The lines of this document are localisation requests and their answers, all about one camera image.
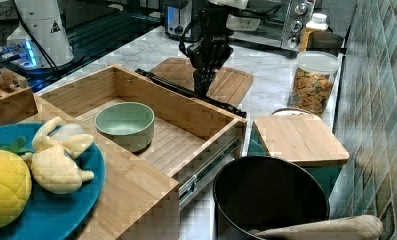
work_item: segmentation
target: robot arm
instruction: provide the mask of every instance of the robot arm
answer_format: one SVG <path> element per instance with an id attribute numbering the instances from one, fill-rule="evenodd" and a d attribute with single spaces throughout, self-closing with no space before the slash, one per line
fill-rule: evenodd
<path id="1" fill-rule="evenodd" d="M 220 69 L 233 53 L 228 44 L 233 30 L 255 31 L 259 19 L 235 17 L 238 9 L 245 9 L 248 0 L 215 0 L 206 1 L 198 19 L 192 24 L 199 24 L 201 38 L 197 43 L 185 49 L 183 42 L 185 29 L 179 43 L 179 49 L 190 59 L 194 71 L 194 91 L 199 97 L 205 97 L 216 70 Z"/>

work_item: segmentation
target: wooden cutting board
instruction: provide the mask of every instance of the wooden cutting board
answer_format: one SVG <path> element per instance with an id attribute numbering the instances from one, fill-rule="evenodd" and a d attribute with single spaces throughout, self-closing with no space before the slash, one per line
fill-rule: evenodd
<path id="1" fill-rule="evenodd" d="M 189 59 L 168 58 L 151 72 L 182 87 L 194 90 L 192 67 Z M 254 76 L 233 68 L 222 67 L 210 86 L 207 96 L 238 107 L 253 83 Z"/>
<path id="2" fill-rule="evenodd" d="M 266 153 L 299 166 L 342 165 L 347 150 L 315 115 L 272 115 L 254 119 L 253 127 Z"/>

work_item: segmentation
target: cereal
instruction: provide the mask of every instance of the cereal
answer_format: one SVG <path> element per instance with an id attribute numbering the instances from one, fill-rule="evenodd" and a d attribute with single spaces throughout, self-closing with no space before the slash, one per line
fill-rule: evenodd
<path id="1" fill-rule="evenodd" d="M 292 106 L 321 116 L 332 87 L 329 75 L 310 73 L 298 68 L 292 89 Z"/>

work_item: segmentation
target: toaster oven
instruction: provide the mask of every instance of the toaster oven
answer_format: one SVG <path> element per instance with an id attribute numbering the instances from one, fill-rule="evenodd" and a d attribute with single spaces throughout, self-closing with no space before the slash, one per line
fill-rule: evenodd
<path id="1" fill-rule="evenodd" d="M 232 38 L 294 51 L 299 50 L 305 25 L 316 0 L 249 0 L 242 16 L 259 18 L 256 31 L 236 31 Z"/>

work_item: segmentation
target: blue plate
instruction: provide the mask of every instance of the blue plate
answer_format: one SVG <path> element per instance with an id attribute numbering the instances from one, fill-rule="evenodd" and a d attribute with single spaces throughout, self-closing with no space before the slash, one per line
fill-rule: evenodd
<path id="1" fill-rule="evenodd" d="M 9 144 L 19 136 L 26 138 L 24 150 L 33 151 L 32 139 L 42 123 L 14 124 L 0 127 L 0 144 Z M 0 228 L 0 239 L 65 239 L 82 223 L 98 200 L 104 183 L 105 163 L 101 152 L 92 144 L 76 159 L 83 170 L 95 174 L 79 190 L 54 194 L 40 187 L 32 177 L 32 193 L 21 215 Z"/>

